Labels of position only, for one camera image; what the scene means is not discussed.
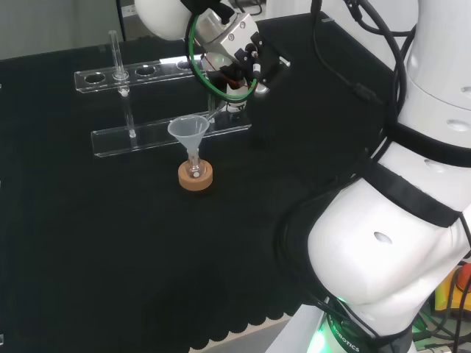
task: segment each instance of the black table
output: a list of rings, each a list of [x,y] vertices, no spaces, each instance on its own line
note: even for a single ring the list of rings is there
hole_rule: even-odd
[[[308,15],[260,28],[291,57],[291,73],[249,103],[249,131],[203,142],[215,179],[197,195],[178,185],[180,145],[93,156],[90,132],[124,124],[120,98],[76,92],[73,73],[110,66],[108,49],[0,63],[3,352],[187,352],[296,311],[275,227],[378,144],[384,107],[357,100],[318,64]],[[389,69],[333,22],[318,38],[333,67],[386,100]],[[144,38],[122,51],[139,63],[181,55],[183,43]],[[137,124],[205,103],[191,79],[132,89]],[[293,236],[305,239],[319,207]]]

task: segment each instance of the funnel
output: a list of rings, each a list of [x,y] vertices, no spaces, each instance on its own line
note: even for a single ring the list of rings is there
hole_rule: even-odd
[[[200,115],[176,118],[169,124],[169,134],[174,136],[188,152],[197,150],[209,128],[209,121]]]
[[[174,136],[188,152],[188,160],[178,169],[180,184],[187,190],[200,191],[213,182],[213,169],[200,160],[198,147],[209,128],[209,121],[200,115],[176,118],[169,124],[169,134]]]

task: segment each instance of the green led light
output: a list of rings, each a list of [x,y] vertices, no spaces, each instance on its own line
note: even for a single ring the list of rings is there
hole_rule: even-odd
[[[329,347],[325,344],[324,333],[321,329],[312,336],[307,353],[330,353]]]

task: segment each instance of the clear plastic funnel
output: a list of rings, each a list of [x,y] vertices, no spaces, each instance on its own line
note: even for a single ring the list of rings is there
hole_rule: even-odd
[[[169,124],[169,133],[174,136],[188,151],[188,162],[185,170],[191,178],[205,175],[206,167],[199,159],[198,147],[209,128],[209,121],[200,115],[187,115],[176,118]]]
[[[197,150],[209,121],[200,115],[187,115],[176,118],[169,124],[169,134],[174,136],[189,151]]]

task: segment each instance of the test tube rack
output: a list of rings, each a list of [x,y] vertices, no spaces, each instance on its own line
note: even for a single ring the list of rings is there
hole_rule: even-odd
[[[118,35],[116,31],[110,31],[109,34],[115,65],[109,68],[78,71],[74,75],[75,87],[80,93],[117,90],[121,96],[126,126],[92,131],[93,153],[97,157],[109,157],[178,143],[168,133],[167,128],[175,118],[179,117],[135,124],[130,87],[193,77],[193,73],[186,65],[186,57],[123,65]],[[196,63],[202,69],[201,60],[197,60]],[[223,113],[229,114],[230,118],[226,116],[225,119],[218,121],[218,117]],[[247,130],[251,126],[245,109],[228,111],[226,104],[216,106],[216,100],[211,95],[208,97],[208,111],[196,114],[205,116],[210,122],[205,138]]]

